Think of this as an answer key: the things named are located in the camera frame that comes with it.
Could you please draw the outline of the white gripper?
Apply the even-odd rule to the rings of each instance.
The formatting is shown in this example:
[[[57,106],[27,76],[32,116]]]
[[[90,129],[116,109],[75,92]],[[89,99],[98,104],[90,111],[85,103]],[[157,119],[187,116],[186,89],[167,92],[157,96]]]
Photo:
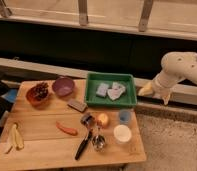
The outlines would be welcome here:
[[[168,105],[171,96],[171,88],[173,87],[174,78],[166,73],[159,73],[152,80],[152,84],[148,82],[138,92],[139,96],[150,95],[153,90],[163,99],[164,105]]]

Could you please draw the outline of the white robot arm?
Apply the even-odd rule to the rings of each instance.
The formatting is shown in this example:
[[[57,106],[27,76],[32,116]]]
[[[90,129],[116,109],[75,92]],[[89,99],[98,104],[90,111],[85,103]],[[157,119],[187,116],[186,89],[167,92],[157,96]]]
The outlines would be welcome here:
[[[138,92],[140,96],[159,95],[167,105],[172,88],[187,79],[197,85],[197,53],[168,52],[161,59],[162,70]]]

